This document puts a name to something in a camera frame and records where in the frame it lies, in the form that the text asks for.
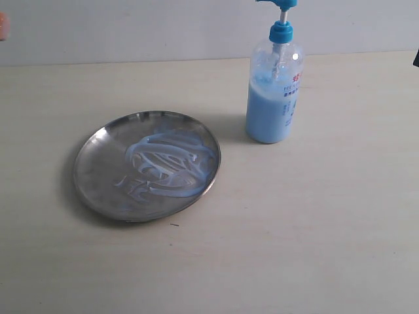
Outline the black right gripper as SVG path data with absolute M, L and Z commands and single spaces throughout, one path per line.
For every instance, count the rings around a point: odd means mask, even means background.
M 415 56 L 414 61 L 413 61 L 412 64 L 415 67 L 419 67 L 419 51 L 417 52 L 417 54 L 416 54 L 416 56 Z

